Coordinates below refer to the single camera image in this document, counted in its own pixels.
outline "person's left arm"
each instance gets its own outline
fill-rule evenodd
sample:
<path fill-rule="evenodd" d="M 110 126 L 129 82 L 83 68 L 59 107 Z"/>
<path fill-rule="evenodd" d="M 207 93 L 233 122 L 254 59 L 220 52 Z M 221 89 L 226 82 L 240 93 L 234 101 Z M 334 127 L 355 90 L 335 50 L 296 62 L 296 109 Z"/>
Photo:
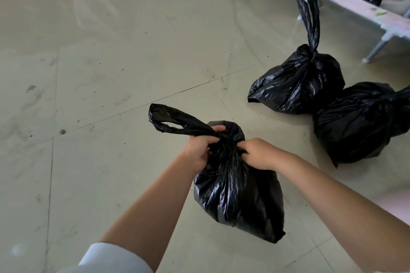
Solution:
<path fill-rule="evenodd" d="M 214 126 L 215 131 L 225 126 Z M 185 149 L 104 234 L 101 242 L 141 257 L 155 272 L 184 206 L 192 180 L 208 161 L 213 136 L 190 137 Z"/>

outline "forearm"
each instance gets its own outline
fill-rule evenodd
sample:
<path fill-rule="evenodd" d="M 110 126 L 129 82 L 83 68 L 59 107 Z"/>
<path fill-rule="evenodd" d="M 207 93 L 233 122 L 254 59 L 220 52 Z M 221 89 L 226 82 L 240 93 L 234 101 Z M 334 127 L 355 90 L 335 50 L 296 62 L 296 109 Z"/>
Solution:
<path fill-rule="evenodd" d="M 300 157 L 274 165 L 306 198 L 365 272 L 410 268 L 410 227 Z"/>
<path fill-rule="evenodd" d="M 167 249 L 194 173 L 182 156 L 136 200 L 101 241 L 140 256 L 155 272 Z"/>

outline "garbage bag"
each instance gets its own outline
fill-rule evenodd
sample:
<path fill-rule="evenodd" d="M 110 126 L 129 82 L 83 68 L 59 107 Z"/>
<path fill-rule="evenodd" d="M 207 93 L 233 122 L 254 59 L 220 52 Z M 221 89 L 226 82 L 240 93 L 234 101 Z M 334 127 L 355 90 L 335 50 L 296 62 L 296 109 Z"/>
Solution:
<path fill-rule="evenodd" d="M 376 157 L 410 128 L 410 86 L 395 92 L 386 83 L 356 83 L 313 115 L 313 127 L 336 167 Z"/>
<path fill-rule="evenodd" d="M 159 104 L 151 104 L 148 115 L 161 132 L 220 138 L 209 146 L 212 154 L 208 164 L 194 180 L 194 198 L 214 220 L 271 243 L 284 236 L 283 196 L 276 172 L 261 171 L 242 161 L 244 151 L 237 143 L 244 141 L 245 135 L 236 123 L 205 124 L 178 109 Z M 224 125 L 226 130 L 216 132 L 211 128 L 215 125 Z"/>
<path fill-rule="evenodd" d="M 297 0 L 309 45 L 303 44 L 284 61 L 257 79 L 248 102 L 262 103 L 277 112 L 314 113 L 332 101 L 344 87 L 339 63 L 317 52 L 320 37 L 317 0 Z"/>

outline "person's right hand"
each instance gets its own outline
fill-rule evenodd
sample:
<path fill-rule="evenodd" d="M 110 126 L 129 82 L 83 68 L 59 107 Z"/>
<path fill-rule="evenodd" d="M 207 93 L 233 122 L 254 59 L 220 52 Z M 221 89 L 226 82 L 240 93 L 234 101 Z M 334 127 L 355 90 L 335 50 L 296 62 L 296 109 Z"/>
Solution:
<path fill-rule="evenodd" d="M 288 154 L 260 138 L 241 141 L 238 147 L 247 152 L 242 154 L 243 161 L 257 169 L 275 171 L 275 159 Z"/>

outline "person's right arm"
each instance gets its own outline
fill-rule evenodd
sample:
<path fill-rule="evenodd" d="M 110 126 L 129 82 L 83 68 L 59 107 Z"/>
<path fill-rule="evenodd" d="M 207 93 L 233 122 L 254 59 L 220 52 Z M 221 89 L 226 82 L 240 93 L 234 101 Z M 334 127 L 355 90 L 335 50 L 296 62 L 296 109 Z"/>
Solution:
<path fill-rule="evenodd" d="M 260 138 L 238 143 L 252 167 L 282 174 L 364 272 L 410 269 L 410 226 L 304 159 Z"/>

